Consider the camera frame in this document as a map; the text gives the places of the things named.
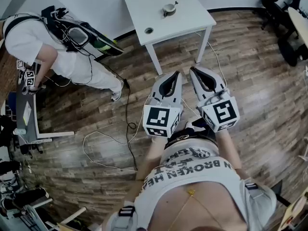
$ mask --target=strap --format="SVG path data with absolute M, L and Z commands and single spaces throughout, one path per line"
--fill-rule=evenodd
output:
M 9 23 L 9 25 L 7 26 L 7 28 L 5 29 L 5 32 L 3 32 L 4 35 L 4 39 L 6 39 L 7 35 L 9 34 L 9 32 L 18 24 L 27 21 L 27 20 L 41 20 L 41 18 L 39 18 L 38 16 L 23 16 L 23 17 L 19 17 L 14 19 L 13 21 L 11 21 Z

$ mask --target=white shirt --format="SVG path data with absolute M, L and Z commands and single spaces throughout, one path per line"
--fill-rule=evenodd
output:
M 19 14 L 6 19 L 3 32 L 5 32 L 11 21 L 24 16 L 29 15 Z M 9 32 L 5 39 L 5 47 L 8 53 L 30 66 L 37 62 L 36 57 L 43 44 L 51 45 L 58 51 L 58 57 L 51 67 L 55 73 L 64 77 L 71 76 L 75 69 L 77 53 L 66 52 L 65 46 L 50 36 L 42 21 L 29 20 L 21 22 Z

